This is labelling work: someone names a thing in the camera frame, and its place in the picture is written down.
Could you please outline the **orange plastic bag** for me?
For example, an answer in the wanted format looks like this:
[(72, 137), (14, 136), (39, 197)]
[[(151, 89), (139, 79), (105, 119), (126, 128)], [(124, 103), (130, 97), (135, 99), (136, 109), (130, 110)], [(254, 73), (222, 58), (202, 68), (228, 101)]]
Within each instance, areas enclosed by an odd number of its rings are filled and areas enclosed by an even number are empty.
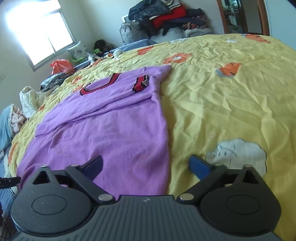
[(58, 73), (70, 74), (75, 72), (75, 69), (72, 66), (72, 64), (66, 59), (55, 60), (50, 64), (50, 67), (52, 68), (52, 75)]

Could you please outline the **leopard print garment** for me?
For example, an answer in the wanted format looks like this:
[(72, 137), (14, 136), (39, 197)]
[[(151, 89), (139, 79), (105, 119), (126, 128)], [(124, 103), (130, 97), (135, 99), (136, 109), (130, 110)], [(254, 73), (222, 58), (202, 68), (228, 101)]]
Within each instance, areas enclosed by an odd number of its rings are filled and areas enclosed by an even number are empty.
[(41, 84), (40, 84), (40, 90), (42, 92), (46, 92), (49, 91), (50, 89), (52, 89), (55, 86), (60, 86), (64, 80), (69, 77), (70, 74), (66, 74), (63, 72), (54, 74), (50, 77), (48, 77), (47, 79), (45, 79)]

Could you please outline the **green plastic stool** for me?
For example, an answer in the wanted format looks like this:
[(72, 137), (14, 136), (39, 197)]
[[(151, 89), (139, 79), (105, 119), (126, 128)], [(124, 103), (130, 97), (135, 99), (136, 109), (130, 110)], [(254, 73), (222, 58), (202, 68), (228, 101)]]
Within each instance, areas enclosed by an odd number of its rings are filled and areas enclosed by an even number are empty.
[[(92, 51), (92, 54), (97, 54), (97, 53), (101, 53), (101, 51), (99, 49), (95, 49)], [(84, 62), (87, 60), (87, 57), (80, 57), (80, 58), (76, 58), (74, 56), (71, 56), (71, 61), (74, 63), (78, 63), (78, 62)]]

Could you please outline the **blue quilted blanket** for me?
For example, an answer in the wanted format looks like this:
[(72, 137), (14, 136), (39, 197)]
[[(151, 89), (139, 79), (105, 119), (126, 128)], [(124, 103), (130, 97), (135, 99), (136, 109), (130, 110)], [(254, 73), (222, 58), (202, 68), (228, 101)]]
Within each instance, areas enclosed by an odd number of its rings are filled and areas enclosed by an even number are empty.
[[(146, 46), (151, 46), (151, 45), (154, 45), (154, 44), (156, 44), (156, 42), (153, 41), (153, 40), (150, 40), (150, 39), (139, 40), (139, 41), (133, 42), (131, 44), (123, 45), (121, 47), (110, 50), (109, 52), (104, 53), (103, 56), (105, 57), (108, 53), (113, 54), (117, 50), (121, 50), (122, 52), (127, 52), (127, 51), (130, 51), (130, 50), (133, 50), (133, 49), (138, 49), (138, 48), (142, 48), (142, 47), (146, 47)], [(74, 69), (75, 69), (75, 71), (77, 71), (77, 70), (79, 70), (81, 68), (89, 66), (91, 63), (92, 63), (91, 60), (87, 60), (87, 61), (82, 62), (81, 64), (75, 66)]]

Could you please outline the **pile of folded clothes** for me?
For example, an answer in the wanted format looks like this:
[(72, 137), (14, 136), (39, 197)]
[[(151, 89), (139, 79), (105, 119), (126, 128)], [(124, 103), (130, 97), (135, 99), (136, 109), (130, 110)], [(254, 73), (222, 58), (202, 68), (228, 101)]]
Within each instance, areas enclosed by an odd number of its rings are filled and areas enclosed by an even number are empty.
[(152, 37), (162, 29), (165, 36), (170, 29), (179, 28), (185, 36), (212, 32), (204, 11), (188, 9), (180, 1), (140, 1), (128, 12), (131, 30), (140, 30)]

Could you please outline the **white fluffy ball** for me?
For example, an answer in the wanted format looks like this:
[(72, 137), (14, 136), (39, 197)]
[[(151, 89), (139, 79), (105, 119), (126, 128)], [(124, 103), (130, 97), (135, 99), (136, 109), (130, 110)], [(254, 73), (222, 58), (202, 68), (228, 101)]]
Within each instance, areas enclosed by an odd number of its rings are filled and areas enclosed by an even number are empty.
[(116, 49), (116, 50), (113, 52), (113, 56), (116, 57), (116, 58), (118, 58), (121, 54), (122, 54), (121, 49)]

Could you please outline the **floral white pillow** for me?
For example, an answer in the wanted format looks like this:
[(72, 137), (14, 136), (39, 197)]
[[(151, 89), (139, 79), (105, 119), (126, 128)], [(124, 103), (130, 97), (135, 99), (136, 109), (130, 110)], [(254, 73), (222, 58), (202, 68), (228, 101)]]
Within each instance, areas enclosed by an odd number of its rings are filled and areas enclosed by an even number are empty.
[(89, 49), (83, 43), (81, 43), (81, 41), (79, 41), (73, 47), (68, 48), (67, 52), (76, 58), (87, 57), (88, 59)]

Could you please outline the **yellow floral bed quilt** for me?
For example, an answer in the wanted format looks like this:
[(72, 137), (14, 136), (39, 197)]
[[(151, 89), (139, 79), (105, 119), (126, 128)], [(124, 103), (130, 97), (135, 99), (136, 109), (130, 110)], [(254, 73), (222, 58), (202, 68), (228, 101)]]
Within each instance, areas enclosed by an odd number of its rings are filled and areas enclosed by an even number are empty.
[(196, 182), (192, 153), (220, 157), (224, 141), (257, 143), (266, 152), (264, 177), (282, 208), (276, 234), (295, 240), (295, 51), (256, 35), (207, 35), (132, 50), (79, 70), (51, 94), (13, 139), (8, 169), (28, 164), (27, 147), (45, 114), (68, 95), (108, 77), (144, 66), (170, 64), (161, 85), (168, 123), (171, 175), (168, 194)]

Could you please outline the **purple sweater red collar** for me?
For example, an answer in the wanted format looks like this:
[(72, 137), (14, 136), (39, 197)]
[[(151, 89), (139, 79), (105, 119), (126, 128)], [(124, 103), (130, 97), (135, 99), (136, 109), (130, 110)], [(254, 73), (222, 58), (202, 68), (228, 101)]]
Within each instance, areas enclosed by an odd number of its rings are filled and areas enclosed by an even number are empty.
[(163, 195), (170, 158), (159, 89), (171, 66), (114, 73), (66, 97), (37, 125), (17, 174), (23, 189), (43, 165), (62, 170), (102, 157), (92, 181), (114, 197)]

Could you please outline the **window with grey frame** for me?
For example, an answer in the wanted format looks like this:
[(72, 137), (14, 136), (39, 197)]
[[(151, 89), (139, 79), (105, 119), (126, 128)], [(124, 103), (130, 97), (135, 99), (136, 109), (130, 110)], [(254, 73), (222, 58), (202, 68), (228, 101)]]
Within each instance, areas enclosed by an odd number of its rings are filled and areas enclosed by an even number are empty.
[(75, 44), (59, 1), (21, 1), (6, 22), (33, 70)]

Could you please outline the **white quilted jacket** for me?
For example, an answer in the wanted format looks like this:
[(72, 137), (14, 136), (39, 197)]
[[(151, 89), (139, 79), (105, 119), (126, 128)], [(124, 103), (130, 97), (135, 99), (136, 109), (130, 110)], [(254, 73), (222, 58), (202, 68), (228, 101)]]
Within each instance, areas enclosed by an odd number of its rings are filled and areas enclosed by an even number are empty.
[(41, 107), (45, 98), (44, 92), (36, 92), (32, 87), (25, 86), (19, 94), (23, 114), (26, 118), (31, 118)]

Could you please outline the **checkered black white bag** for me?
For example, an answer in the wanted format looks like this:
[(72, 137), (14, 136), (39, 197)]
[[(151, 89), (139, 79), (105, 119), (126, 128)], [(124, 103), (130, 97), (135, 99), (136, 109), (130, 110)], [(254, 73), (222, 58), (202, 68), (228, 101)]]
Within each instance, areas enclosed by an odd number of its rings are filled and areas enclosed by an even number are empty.
[(139, 22), (122, 23), (119, 32), (124, 45), (149, 39), (149, 34), (141, 27)]

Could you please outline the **wooden door frame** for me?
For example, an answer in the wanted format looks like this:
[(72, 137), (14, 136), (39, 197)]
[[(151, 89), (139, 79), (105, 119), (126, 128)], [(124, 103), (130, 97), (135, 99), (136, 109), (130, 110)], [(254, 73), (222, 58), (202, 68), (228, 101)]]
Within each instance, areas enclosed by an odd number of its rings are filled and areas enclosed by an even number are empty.
[(217, 0), (224, 33), (270, 35), (264, 1)]

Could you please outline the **light blue cloth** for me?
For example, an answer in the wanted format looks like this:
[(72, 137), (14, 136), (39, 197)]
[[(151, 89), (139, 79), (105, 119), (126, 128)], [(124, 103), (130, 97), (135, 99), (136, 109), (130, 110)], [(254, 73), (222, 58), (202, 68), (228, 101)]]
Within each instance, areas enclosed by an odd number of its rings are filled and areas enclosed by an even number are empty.
[(14, 130), (11, 126), (11, 118), (14, 105), (8, 105), (1, 113), (1, 150), (5, 150), (10, 144), (14, 136)]

